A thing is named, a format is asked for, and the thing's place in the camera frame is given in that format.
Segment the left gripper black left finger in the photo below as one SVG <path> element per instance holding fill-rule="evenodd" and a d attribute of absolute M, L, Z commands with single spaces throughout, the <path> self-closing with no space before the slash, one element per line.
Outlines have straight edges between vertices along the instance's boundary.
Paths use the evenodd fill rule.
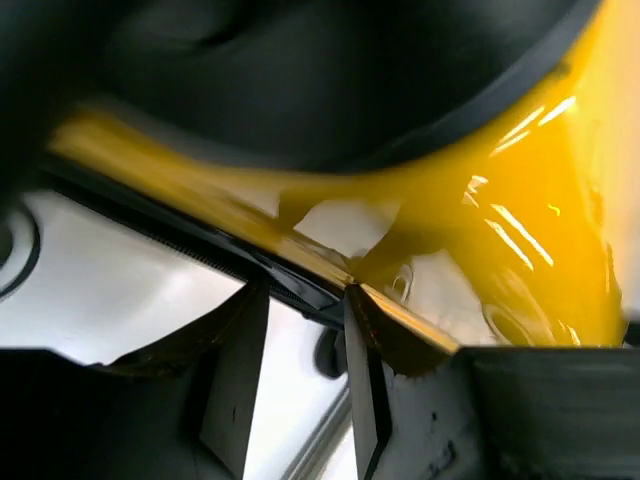
<path fill-rule="evenodd" d="M 111 364 L 1 353 L 5 479 L 239 479 L 269 311 L 265 281 Z"/>

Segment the yellow suitcase with grey lining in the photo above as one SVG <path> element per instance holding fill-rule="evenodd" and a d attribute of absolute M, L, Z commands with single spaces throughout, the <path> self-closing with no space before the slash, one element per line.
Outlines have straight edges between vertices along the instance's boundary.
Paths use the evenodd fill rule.
<path fill-rule="evenodd" d="M 5 1 L 1 202 L 37 172 L 337 323 L 622 345 L 635 1 Z"/>

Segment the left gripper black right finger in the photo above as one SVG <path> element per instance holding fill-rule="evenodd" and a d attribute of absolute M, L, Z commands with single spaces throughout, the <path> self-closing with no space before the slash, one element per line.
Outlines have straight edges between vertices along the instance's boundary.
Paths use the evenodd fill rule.
<path fill-rule="evenodd" d="M 362 479 L 635 479 L 634 348 L 428 344 L 363 289 L 344 331 Z"/>

